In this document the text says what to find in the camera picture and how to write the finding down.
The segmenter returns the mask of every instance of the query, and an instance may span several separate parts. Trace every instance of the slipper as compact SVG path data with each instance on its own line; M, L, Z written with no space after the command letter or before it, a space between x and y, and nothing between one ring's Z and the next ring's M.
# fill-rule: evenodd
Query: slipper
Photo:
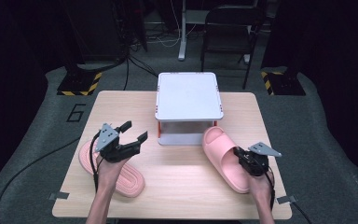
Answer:
M202 147L214 168L238 193L248 193L249 183L246 171L238 162L232 148L237 145L218 126L208 128L203 135Z
M79 151L79 161L83 168L89 173L93 174L90 164L90 144L88 141ZM97 140L94 142L93 148L97 146ZM94 164L97 164L96 160L99 152L93 152ZM138 196L145 187L145 179L142 174L134 167L130 166L126 162L121 169L120 175L116 183L116 192L129 198Z

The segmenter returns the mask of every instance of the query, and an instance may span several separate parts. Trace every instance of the wooden tabletop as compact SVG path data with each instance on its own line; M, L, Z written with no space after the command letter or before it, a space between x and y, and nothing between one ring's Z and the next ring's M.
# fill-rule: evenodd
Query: wooden tabletop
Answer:
M243 148L257 142L270 146L255 96L248 92L220 94L225 115L218 125L233 141ZM155 91L99 93L62 183L61 192L69 193L69 197L66 200L57 199L53 215L86 217L89 214L95 188L91 175L79 163L78 151L101 129L103 123L116 128L131 120L132 127L120 135L120 144L133 142L141 133L148 131L141 153L128 161L143 174L145 188L136 198L115 193L108 217L258 219L252 196L231 189L209 162L201 146L162 146L158 143L156 96ZM276 196L286 195L275 158L269 157L269 165L275 175ZM289 204L275 203L275 219L288 219L291 215Z

